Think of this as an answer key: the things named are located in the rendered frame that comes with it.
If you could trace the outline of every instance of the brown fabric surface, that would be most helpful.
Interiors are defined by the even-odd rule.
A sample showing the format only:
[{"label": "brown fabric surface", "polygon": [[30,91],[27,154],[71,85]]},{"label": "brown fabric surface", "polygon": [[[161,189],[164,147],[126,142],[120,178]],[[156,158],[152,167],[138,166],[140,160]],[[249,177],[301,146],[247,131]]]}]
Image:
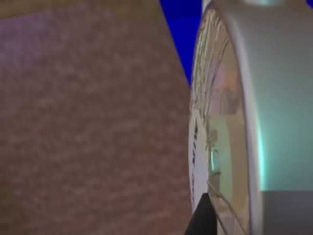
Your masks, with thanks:
[{"label": "brown fabric surface", "polygon": [[1,21],[0,234],[183,234],[188,107],[163,20]]}]

